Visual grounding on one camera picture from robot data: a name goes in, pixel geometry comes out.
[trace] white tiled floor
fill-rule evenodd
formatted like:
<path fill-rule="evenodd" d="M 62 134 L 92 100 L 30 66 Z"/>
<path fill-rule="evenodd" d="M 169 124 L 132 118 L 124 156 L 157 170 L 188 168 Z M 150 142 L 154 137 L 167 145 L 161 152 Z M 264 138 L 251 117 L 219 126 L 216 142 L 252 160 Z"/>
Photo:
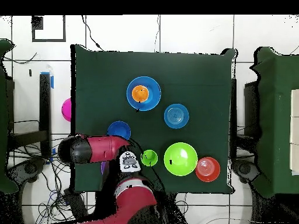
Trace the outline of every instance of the white tiled floor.
<path fill-rule="evenodd" d="M 159 51 L 158 15 L 87 16 L 93 39 L 104 50 L 113 51 Z M 45 16 L 44 30 L 36 31 L 36 38 L 60 39 L 62 16 Z M 4 60 L 8 75 L 15 80 L 15 121 L 39 119 L 39 74 L 50 71 L 54 75 L 54 89 L 51 90 L 51 114 L 53 139 L 66 137 L 70 123 L 61 115 L 61 105 L 70 97 L 70 49 L 71 44 L 81 44 L 90 50 L 99 50 L 89 37 L 89 30 L 81 16 L 66 16 L 66 42 L 32 43 L 31 17 L 14 16 L 11 26 L 10 16 L 0 17 L 0 39 L 12 38 L 15 48 L 6 57 L 14 60 L 28 60 L 35 53 L 34 61 L 17 64 Z M 219 54 L 225 48 L 238 50 L 237 109 L 238 125 L 244 126 L 244 84 L 255 81 L 256 74 L 249 69 L 253 64 L 253 53 L 260 46 L 271 46 L 282 54 L 291 53 L 299 45 L 298 18 L 288 15 L 162 15 L 161 51 L 170 53 L 208 53 Z M 34 131 L 37 124 L 20 123 L 16 132 Z M 15 158 L 15 163 L 22 161 Z M 54 189 L 54 176 L 51 165 L 46 165 L 44 174 L 49 187 Z M 60 172 L 63 188 L 69 186 L 69 173 Z M 232 186 L 235 193 L 187 194 L 189 209 L 185 216 L 189 224 L 248 224 L 252 210 L 251 191 L 232 173 Z M 27 184 L 23 192 L 23 213 L 26 224 L 34 224 L 39 216 L 38 205 L 47 203 L 49 191 L 45 178 Z M 95 203 L 95 193 L 84 194 L 85 203 L 91 208 Z M 177 200 L 184 200 L 179 194 Z"/>

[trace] green bowl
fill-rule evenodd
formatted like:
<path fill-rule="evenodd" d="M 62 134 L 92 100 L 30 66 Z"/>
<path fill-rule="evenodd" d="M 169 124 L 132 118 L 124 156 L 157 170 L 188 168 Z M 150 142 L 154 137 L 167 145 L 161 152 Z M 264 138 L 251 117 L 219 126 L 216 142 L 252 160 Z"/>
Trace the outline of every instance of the green bowl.
<path fill-rule="evenodd" d="M 197 153 L 195 149 L 184 142 L 177 142 L 166 150 L 164 165 L 166 169 L 177 176 L 185 176 L 196 168 Z"/>
<path fill-rule="evenodd" d="M 141 154 L 141 162 L 147 167 L 151 167 L 158 161 L 158 155 L 155 151 L 148 149 Z"/>

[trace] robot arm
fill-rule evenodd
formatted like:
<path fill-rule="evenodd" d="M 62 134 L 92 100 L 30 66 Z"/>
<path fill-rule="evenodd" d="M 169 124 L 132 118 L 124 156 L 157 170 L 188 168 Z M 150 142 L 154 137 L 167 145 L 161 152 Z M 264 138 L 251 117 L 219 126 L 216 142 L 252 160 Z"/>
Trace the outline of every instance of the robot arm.
<path fill-rule="evenodd" d="M 58 155 L 65 163 L 104 162 L 115 159 L 122 146 L 130 144 L 119 136 L 69 136 L 60 143 Z"/>

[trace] small blue bowl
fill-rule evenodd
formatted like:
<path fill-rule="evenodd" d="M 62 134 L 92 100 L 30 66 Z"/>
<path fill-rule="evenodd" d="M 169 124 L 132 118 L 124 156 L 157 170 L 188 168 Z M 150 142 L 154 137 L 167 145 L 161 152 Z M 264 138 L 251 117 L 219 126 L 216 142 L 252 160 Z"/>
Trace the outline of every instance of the small blue bowl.
<path fill-rule="evenodd" d="M 172 104 L 164 112 L 164 121 L 170 128 L 182 128 L 187 124 L 188 120 L 188 110 L 182 104 Z"/>
<path fill-rule="evenodd" d="M 138 86 L 143 85 L 148 89 L 148 99 L 145 102 L 137 102 L 132 97 L 132 90 Z M 127 99 L 129 104 L 140 111 L 148 111 L 158 105 L 161 98 L 161 88 L 154 79 L 148 76 L 140 76 L 130 82 L 127 88 Z"/>
<path fill-rule="evenodd" d="M 128 140 L 131 136 L 131 129 L 126 122 L 116 121 L 110 124 L 107 134 L 110 136 L 121 136 Z"/>

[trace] dark green table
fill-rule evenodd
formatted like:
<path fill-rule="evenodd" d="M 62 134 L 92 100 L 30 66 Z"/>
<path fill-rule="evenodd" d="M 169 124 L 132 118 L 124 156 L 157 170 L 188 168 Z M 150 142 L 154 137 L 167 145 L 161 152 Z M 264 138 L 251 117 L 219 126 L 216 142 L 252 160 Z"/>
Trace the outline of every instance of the dark green table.
<path fill-rule="evenodd" d="M 96 52 L 80 45 L 72 45 L 71 50 L 73 132 L 106 135 L 112 122 L 125 121 L 143 150 L 153 149 L 158 154 L 154 169 L 167 192 L 232 193 L 227 184 L 227 164 L 235 50 L 227 49 L 222 55 Z M 127 101 L 127 86 L 138 76 L 150 76 L 161 87 L 161 100 L 150 111 L 136 112 Z M 189 111 L 189 122 L 181 129 L 164 123 L 164 111 L 173 103 L 181 103 Z M 175 142 L 190 144 L 199 159 L 217 159 L 221 166 L 218 179 L 205 183 L 195 172 L 183 177 L 170 174 L 163 158 L 167 147 Z M 150 167 L 142 166 L 142 173 L 159 186 Z M 75 165 L 76 191 L 100 190 L 101 179 L 100 163 Z"/>
<path fill-rule="evenodd" d="M 263 197 L 299 194 L 299 176 L 290 170 L 291 91 L 299 89 L 299 56 L 281 55 L 269 47 L 256 50 L 253 69 L 259 75 L 262 136 L 258 166 L 262 174 L 253 186 Z"/>
<path fill-rule="evenodd" d="M 7 40 L 0 40 L 0 192 L 5 194 L 16 193 L 19 187 L 14 181 L 6 176 L 6 164 L 8 161 L 8 101 L 6 94 L 7 73 L 4 70 L 3 58 L 5 54 L 13 49 L 13 44 Z"/>

